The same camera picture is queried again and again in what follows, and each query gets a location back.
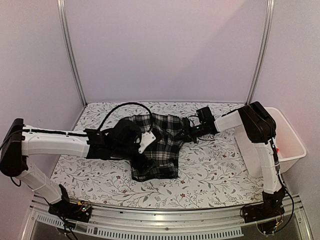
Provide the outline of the black white plaid skirt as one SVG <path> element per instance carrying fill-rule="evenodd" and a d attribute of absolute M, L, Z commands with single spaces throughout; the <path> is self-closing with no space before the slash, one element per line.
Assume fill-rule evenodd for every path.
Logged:
<path fill-rule="evenodd" d="M 131 167 L 131 177 L 137 182 L 152 179 L 176 179 L 179 175 L 179 152 L 185 143 L 178 134 L 183 130 L 182 119 L 175 115 L 152 114 L 151 132 L 156 140 L 143 154 L 152 161 L 153 166 L 146 173 Z"/>

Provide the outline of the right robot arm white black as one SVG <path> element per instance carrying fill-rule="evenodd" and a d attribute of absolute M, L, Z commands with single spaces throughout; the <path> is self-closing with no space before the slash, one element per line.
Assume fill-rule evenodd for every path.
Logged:
<path fill-rule="evenodd" d="M 244 128 L 246 138 L 257 152 L 263 176 L 263 203 L 258 213 L 262 218 L 269 218 L 278 210 L 286 194 L 275 146 L 275 120 L 258 101 L 232 110 L 218 119 L 215 119 L 208 106 L 196 113 L 200 124 L 191 126 L 188 118 L 182 118 L 182 129 L 177 139 L 196 143 L 197 138 L 205 135 L 216 135 L 236 127 Z"/>

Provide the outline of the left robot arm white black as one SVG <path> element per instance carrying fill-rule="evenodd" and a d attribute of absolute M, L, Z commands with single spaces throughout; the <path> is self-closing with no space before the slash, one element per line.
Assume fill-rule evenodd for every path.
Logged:
<path fill-rule="evenodd" d="M 144 155 L 146 148 L 156 140 L 149 129 L 142 132 L 130 120 L 119 120 L 103 130 L 86 128 L 83 131 L 61 131 L 34 128 L 15 119 L 1 146 L 0 171 L 16 178 L 39 193 L 50 206 L 63 216 L 74 213 L 74 205 L 62 185 L 51 181 L 38 167 L 27 164 L 31 155 L 68 155 L 85 159 L 130 160 L 134 169 L 145 174 L 152 167 L 152 160 Z"/>

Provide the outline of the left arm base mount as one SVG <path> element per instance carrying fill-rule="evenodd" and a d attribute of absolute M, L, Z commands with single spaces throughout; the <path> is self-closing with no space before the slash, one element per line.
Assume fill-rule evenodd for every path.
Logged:
<path fill-rule="evenodd" d="M 48 212 L 62 219 L 88 223 L 92 215 L 92 205 L 86 201 L 78 203 L 61 200 L 55 204 L 49 203 Z"/>

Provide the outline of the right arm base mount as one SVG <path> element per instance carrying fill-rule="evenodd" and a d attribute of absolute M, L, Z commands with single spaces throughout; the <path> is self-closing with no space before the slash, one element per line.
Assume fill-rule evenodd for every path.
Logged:
<path fill-rule="evenodd" d="M 274 208 L 266 205 L 264 202 L 259 204 L 245 204 L 240 208 L 239 215 L 244 219 L 245 223 L 266 220 L 277 217 L 285 213 L 282 202 L 276 204 Z"/>

